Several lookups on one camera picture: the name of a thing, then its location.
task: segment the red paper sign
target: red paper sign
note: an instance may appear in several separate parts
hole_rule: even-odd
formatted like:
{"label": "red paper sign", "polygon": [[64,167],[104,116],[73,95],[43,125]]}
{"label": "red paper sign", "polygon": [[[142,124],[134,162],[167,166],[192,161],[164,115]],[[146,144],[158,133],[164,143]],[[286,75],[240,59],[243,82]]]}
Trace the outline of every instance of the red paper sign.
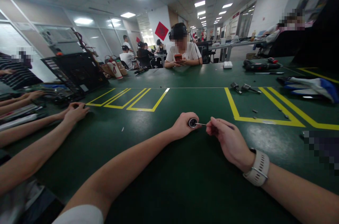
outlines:
{"label": "red paper sign", "polygon": [[156,27],[155,34],[162,40],[165,40],[165,37],[168,33],[168,29],[164,26],[161,22],[159,22],[158,26]]}

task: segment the table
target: table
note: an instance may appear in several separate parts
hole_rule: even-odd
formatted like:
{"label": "table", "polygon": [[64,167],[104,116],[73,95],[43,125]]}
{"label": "table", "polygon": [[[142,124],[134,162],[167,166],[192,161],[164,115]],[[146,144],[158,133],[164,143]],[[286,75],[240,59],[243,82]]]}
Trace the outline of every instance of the table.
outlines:
{"label": "table", "polygon": [[[287,66],[291,59],[280,58],[279,62]],[[339,177],[314,157],[314,151],[299,137],[302,130],[323,130],[324,124],[332,124],[329,132],[337,132],[339,107],[300,100],[281,89],[277,75],[244,72],[241,62],[234,62],[230,70],[222,66],[217,63],[151,69],[139,75],[129,71],[122,80],[110,80],[106,88],[86,96],[91,112],[36,177],[66,203],[104,163],[169,128],[181,112],[193,111],[202,123],[211,116],[234,123],[249,147],[267,153],[273,163],[339,194]],[[339,82],[338,74],[328,71],[292,66],[279,71],[285,72],[285,76],[319,74]],[[225,89],[233,81],[255,89],[262,87],[263,93],[239,95]],[[52,128],[44,128],[5,150],[14,155]],[[224,157],[218,140],[209,137],[204,128],[168,145],[112,204],[107,220],[298,223],[267,193],[242,177],[241,171]]]}
{"label": "table", "polygon": [[251,41],[242,41],[242,42],[239,42],[239,43],[226,43],[224,45],[220,45],[220,46],[217,46],[217,47],[209,46],[208,48],[211,49],[211,50],[227,48],[227,54],[225,52],[221,53],[221,60],[220,60],[220,62],[224,62],[225,58],[226,58],[226,61],[230,60],[231,50],[232,50],[233,47],[236,47],[236,46],[246,46],[246,45],[255,45],[255,44],[261,44],[261,43],[264,43],[264,42],[265,42],[265,39],[254,40],[252,42]]}

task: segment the woman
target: woman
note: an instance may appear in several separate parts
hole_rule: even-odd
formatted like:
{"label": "woman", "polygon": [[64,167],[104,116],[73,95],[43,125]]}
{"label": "woman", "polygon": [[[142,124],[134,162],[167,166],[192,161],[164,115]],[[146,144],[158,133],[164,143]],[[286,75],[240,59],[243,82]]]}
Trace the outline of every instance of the woman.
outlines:
{"label": "woman", "polygon": [[137,59],[140,63],[140,67],[149,67],[151,65],[151,58],[149,56],[154,57],[154,54],[145,49],[145,43],[141,41],[138,43],[138,47],[140,47],[140,49],[137,53]]}

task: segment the red phone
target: red phone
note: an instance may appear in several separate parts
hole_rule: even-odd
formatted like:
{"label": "red phone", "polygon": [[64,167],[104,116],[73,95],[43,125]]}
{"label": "red phone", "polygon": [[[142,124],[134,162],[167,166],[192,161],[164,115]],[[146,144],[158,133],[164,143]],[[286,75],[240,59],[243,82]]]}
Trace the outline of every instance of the red phone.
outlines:
{"label": "red phone", "polygon": [[182,59],[183,59],[183,56],[182,56],[181,54],[176,54],[176,55],[174,55],[174,59],[175,59],[176,61],[179,61],[179,60],[182,60]]}

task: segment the yellow line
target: yellow line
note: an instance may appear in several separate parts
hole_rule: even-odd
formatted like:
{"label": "yellow line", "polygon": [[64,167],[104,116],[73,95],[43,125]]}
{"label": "yellow line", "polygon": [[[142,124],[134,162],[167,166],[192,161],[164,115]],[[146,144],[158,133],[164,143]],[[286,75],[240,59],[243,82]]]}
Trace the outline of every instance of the yellow line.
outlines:
{"label": "yellow line", "polygon": [[331,130],[339,130],[339,125],[336,124],[326,124],[326,123],[318,123],[315,120],[313,120],[311,117],[309,117],[307,114],[305,114],[301,109],[296,107],[294,104],[292,104],[288,99],[286,99],[284,96],[282,96],[280,93],[278,93],[276,90],[274,90],[272,87],[268,87],[268,89],[273,92],[278,98],[281,99],[282,102],[284,102],[286,105],[288,105],[293,111],[295,111],[298,115],[300,115],[305,121],[307,121],[310,125],[312,125],[315,128],[318,129],[331,129]]}
{"label": "yellow line", "polygon": [[88,106],[103,106],[104,104],[106,104],[107,102],[109,102],[111,99],[113,99],[113,98],[115,98],[115,97],[117,97],[117,96],[119,96],[119,95],[121,95],[121,94],[123,94],[125,91],[127,91],[128,90],[128,88],[126,88],[125,90],[123,90],[123,91],[121,91],[121,92],[119,92],[118,94],[116,94],[116,95],[114,95],[113,97],[111,97],[109,100],[106,100],[104,103],[102,103],[102,104],[92,104],[92,103],[87,103],[86,105],[88,105]]}
{"label": "yellow line", "polygon": [[293,116],[282,104],[280,104],[275,98],[272,97],[265,89],[259,87],[259,89],[263,92],[263,94],[268,97],[270,101],[273,102],[282,112],[289,116],[290,121],[283,120],[272,120],[272,119],[253,119],[249,117],[241,117],[237,110],[237,107],[232,98],[231,92],[228,88],[225,88],[226,95],[228,97],[228,101],[231,106],[231,110],[234,116],[234,120],[242,121],[242,122],[254,122],[254,123],[265,123],[265,124],[277,124],[277,125],[285,125],[285,126],[295,126],[295,127],[305,127],[295,116]]}
{"label": "yellow line", "polygon": [[317,74],[317,73],[314,73],[314,72],[308,70],[308,69],[317,69],[316,67],[298,68],[298,69],[301,70],[301,71],[310,73],[310,74],[312,74],[312,75],[322,77],[322,78],[324,78],[324,79],[326,79],[326,80],[332,81],[333,83],[339,83],[339,81],[337,81],[337,80],[334,80],[334,79],[332,79],[332,78],[329,78],[329,77],[326,77],[326,76],[323,76],[323,75],[320,75],[320,74]]}
{"label": "yellow line", "polygon": [[157,103],[155,104],[155,106],[153,108],[135,108],[135,107],[133,107],[133,105],[135,103],[137,103],[146,93],[148,93],[148,91],[150,89],[151,88],[149,88],[147,91],[145,91],[144,94],[142,94],[132,105],[130,105],[128,108],[126,108],[126,110],[154,112],[156,110],[156,108],[158,107],[158,105],[160,104],[160,102],[162,101],[162,99],[165,97],[166,93],[170,90],[170,88],[166,89],[166,91],[162,94],[162,96],[160,97],[160,99],[157,101]]}
{"label": "yellow line", "polygon": [[125,106],[127,106],[129,103],[131,103],[137,96],[139,96],[143,91],[145,91],[145,89],[141,90],[141,92],[139,92],[137,95],[135,95],[130,101],[128,101],[125,105],[123,106],[115,106],[115,105],[109,105],[110,103],[106,104],[104,107],[110,107],[110,108],[117,108],[117,109],[123,109],[125,108]]}

